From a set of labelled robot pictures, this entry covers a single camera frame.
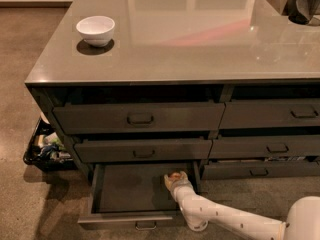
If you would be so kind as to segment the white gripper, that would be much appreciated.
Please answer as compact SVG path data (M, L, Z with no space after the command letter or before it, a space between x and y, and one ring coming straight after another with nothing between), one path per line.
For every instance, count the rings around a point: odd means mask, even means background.
M175 191L181 187L187 187L190 189L193 188L191 182L188 180L188 176L187 176L186 172L184 172L184 171L180 171L180 180L177 180L174 182L172 181L172 179L168 175L165 175L164 176L164 183L165 183L166 188L168 190L170 190L170 192L172 194L174 194Z

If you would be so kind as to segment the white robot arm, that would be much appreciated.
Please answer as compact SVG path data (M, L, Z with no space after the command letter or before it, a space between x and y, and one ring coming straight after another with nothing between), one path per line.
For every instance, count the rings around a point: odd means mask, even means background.
M165 175L164 182L193 231L203 231L209 222L214 222L247 240L320 240L320 198L317 196L299 199L290 208L287 219L279 221L198 195L184 171Z

